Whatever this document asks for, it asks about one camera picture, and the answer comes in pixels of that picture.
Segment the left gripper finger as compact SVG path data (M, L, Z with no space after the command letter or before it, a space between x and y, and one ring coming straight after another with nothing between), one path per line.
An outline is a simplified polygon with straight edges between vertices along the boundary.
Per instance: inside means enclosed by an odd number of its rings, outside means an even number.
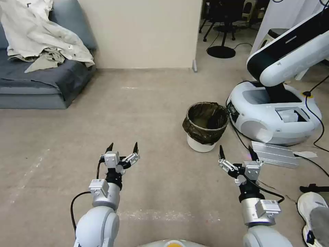
M134 165L140 159L138 151L138 142L135 143L133 152L125 158L125 162L130 165Z
M102 154L102 155L100 156L99 162L105 162L104 155L105 155L107 152L112 151L112 149L113 149L113 145L114 145L114 143L112 142L112 143L107 147L105 153Z

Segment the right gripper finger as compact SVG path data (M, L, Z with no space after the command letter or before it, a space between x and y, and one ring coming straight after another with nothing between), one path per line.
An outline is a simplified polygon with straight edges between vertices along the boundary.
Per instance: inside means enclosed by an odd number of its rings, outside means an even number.
M221 168L226 173L229 173L229 172L237 173L238 172L238 168L226 159L222 145L220 145L220 149L219 149L218 165L221 166Z
M259 166L262 166L264 162L259 159L257 153L253 150L251 146L248 146L248 151L250 153L252 161L256 162Z

